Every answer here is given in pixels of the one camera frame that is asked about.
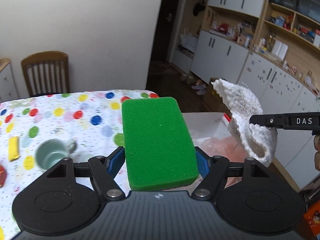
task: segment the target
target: light green mug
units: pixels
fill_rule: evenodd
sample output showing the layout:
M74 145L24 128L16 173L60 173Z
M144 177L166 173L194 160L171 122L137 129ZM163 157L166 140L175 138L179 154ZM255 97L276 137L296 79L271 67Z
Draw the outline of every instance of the light green mug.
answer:
M44 141L36 150L35 159L37 165L46 171L64 157L68 157L77 149L77 143L70 139L66 143L59 139Z

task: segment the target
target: blue gripper pad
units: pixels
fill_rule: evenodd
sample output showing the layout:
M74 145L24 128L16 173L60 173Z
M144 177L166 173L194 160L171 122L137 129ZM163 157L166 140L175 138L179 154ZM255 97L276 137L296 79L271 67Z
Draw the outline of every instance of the blue gripper pad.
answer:
M197 164L198 164L198 171L202 178L208 175L211 166L212 161L211 158L198 146L196 146L196 158L197 158Z
M107 157L107 159L109 160L107 172L114 179L125 161L124 148L122 146L118 147Z

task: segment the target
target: yellow sponge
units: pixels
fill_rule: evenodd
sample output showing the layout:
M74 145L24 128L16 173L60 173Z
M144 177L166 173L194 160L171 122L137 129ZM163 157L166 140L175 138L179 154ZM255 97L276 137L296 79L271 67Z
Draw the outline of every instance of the yellow sponge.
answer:
M10 137L8 141L8 159L13 161L19 157L19 136Z

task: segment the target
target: polka dot tablecloth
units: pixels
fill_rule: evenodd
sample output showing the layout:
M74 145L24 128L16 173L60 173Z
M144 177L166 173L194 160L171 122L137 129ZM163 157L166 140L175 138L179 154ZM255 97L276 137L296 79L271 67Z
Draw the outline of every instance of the polka dot tablecloth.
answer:
M130 98L153 98L146 90L110 90L49 95L0 104L0 164L7 179L0 188L0 240L13 238L20 230L12 216L15 196L43 172L35 163L36 148L45 140L77 141L74 162L96 155L108 156L123 146L121 104ZM19 136L20 158L9 162L8 139ZM130 190L126 166L115 181L127 194ZM78 183L91 187L87 178Z

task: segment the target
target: white drawer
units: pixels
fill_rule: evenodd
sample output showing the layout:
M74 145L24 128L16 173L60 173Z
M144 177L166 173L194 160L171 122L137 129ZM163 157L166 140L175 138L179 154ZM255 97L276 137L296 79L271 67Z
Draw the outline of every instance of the white drawer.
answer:
M0 98L2 102L18 99L10 64L0 72Z

